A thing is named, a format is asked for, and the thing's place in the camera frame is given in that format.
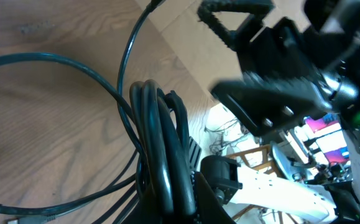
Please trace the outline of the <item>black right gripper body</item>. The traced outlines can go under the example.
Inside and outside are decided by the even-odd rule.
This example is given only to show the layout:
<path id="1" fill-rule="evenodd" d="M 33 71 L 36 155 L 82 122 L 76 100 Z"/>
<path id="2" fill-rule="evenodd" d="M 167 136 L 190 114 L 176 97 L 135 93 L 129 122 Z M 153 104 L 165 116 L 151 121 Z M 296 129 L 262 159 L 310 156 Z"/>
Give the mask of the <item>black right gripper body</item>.
<path id="1" fill-rule="evenodd" d="M 307 1 L 310 26 L 282 18 L 236 51 L 243 79 L 306 78 L 332 109 L 360 109 L 360 1 Z"/>

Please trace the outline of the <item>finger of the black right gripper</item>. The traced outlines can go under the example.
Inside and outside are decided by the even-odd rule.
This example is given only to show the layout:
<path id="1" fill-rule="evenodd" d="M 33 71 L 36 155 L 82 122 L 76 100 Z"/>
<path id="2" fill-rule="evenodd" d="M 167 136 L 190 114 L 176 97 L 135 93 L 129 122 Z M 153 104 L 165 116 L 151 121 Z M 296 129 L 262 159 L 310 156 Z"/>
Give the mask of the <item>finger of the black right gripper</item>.
<path id="1" fill-rule="evenodd" d="M 306 78 L 221 80 L 211 94 L 254 136 L 289 129 L 305 117 L 332 111 L 326 93 Z"/>
<path id="2" fill-rule="evenodd" d="M 199 5 L 197 14 L 223 42 L 233 51 L 244 48 L 262 28 L 263 19 L 273 10 L 271 0 L 205 0 Z M 249 15 L 236 30 L 229 30 L 213 14 L 214 12 L 239 12 Z"/>

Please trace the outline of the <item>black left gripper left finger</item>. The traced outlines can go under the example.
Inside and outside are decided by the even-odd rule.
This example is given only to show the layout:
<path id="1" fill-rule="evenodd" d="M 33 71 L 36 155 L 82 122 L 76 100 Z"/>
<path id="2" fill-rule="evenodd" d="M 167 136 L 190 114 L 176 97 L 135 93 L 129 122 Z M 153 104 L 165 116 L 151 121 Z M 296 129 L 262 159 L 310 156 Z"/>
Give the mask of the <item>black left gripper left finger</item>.
<path id="1" fill-rule="evenodd" d="M 158 224 L 158 206 L 151 186 L 146 188 L 141 200 L 124 219 L 123 224 Z"/>

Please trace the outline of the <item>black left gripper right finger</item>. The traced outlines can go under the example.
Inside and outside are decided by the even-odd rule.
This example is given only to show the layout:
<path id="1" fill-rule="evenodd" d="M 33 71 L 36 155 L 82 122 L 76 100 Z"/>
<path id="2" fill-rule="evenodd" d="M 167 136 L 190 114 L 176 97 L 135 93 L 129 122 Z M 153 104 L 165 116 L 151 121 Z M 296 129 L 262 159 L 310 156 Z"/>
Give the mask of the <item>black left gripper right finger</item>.
<path id="1" fill-rule="evenodd" d="M 215 194 L 201 172 L 192 172 L 192 186 L 195 198 L 197 224 L 234 224 L 215 197 Z"/>

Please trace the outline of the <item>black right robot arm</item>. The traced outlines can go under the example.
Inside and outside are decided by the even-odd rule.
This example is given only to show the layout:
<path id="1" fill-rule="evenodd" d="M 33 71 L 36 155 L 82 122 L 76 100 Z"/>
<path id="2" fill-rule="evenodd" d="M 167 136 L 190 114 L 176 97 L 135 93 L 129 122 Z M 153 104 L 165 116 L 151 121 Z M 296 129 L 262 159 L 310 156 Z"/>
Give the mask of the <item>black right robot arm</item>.
<path id="1" fill-rule="evenodd" d="M 237 54 L 242 72 L 211 94 L 255 136 L 337 115 L 353 179 L 305 185 L 247 169 L 244 201 L 312 223 L 360 223 L 360 1 L 307 1 L 303 32 L 286 17 L 266 27 L 273 8 L 272 1 L 200 4 L 200 20 Z"/>

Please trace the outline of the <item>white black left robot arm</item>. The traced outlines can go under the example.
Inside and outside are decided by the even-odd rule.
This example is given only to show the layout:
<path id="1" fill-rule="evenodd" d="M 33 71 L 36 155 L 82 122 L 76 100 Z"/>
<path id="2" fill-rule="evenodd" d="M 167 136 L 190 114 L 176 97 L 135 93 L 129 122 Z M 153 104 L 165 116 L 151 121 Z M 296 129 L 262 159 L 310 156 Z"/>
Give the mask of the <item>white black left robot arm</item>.
<path id="1" fill-rule="evenodd" d="M 149 156 L 151 183 L 124 223 L 232 223 L 201 172 L 191 172 L 185 156 Z M 310 223 L 331 223 L 337 216 L 331 195 L 322 186 L 303 185 L 242 167 L 245 204 L 296 215 Z"/>

